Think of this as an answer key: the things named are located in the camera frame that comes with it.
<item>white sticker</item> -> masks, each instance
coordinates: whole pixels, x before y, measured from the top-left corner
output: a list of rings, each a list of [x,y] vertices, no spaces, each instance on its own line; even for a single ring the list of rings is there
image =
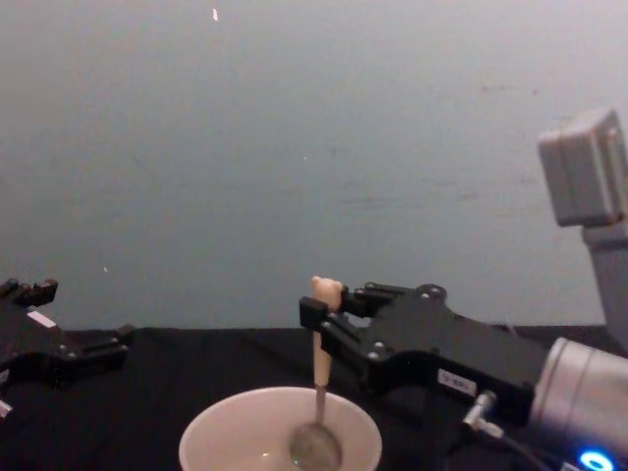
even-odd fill
[[[473,381],[445,370],[439,370],[439,383],[461,393],[469,394],[472,397],[478,395],[478,385]]]
[[[27,313],[27,315],[28,315],[28,317],[30,319],[32,319],[33,321],[37,321],[43,327],[47,327],[48,329],[50,329],[51,327],[55,327],[56,326],[56,324],[54,322],[52,322],[50,319],[48,319],[46,316],[44,316],[40,312],[31,311],[31,312]]]
[[[4,419],[13,410],[4,400],[0,400],[0,419]]]

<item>blue led light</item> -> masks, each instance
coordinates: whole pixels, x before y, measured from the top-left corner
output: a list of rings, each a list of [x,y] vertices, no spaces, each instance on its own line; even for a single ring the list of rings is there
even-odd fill
[[[592,469],[593,471],[612,471],[614,469],[610,460],[599,451],[585,451],[580,455],[580,462],[587,469]]]

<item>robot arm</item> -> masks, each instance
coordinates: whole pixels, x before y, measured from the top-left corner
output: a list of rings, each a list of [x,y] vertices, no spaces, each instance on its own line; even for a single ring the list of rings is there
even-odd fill
[[[52,302],[57,282],[33,287],[8,280],[0,285],[0,392],[13,383],[63,382],[122,365],[132,341],[132,326],[103,332],[86,342],[68,336],[35,308]],[[11,407],[0,400],[0,419]]]
[[[628,349],[628,165],[619,120],[612,110],[584,113],[543,134],[539,150],[555,218],[583,227],[608,330]],[[339,312],[302,298],[300,322],[321,333],[323,348],[367,390],[422,386],[468,404],[461,421],[473,430],[491,409],[567,462],[628,469],[628,360],[565,339],[547,352],[445,301],[438,286],[366,284],[343,290]],[[370,326],[353,327],[344,312]]]

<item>white bowl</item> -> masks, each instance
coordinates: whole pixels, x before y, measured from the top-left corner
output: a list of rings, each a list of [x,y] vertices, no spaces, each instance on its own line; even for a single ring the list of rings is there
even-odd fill
[[[268,388],[228,397],[201,412],[179,445],[183,471],[298,471],[289,458],[292,431],[314,419],[316,393]],[[327,394],[325,425],[342,447],[340,471],[375,471],[382,437],[361,408]]]

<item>black tablecloth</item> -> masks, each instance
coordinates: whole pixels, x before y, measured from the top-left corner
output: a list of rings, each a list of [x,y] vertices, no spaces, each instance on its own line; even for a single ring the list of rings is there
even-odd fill
[[[525,328],[521,335],[551,345],[567,337],[619,352],[601,327]],[[90,333],[76,333],[77,337]],[[124,367],[62,391],[15,385],[14,411],[0,423],[2,470],[177,470],[179,441],[204,408],[229,395],[271,386],[311,386],[311,342],[300,329],[183,331],[140,329]],[[419,469],[422,392],[375,398],[335,367],[331,392],[363,407],[384,442],[382,471]],[[504,469],[507,456],[476,453],[452,469]]]

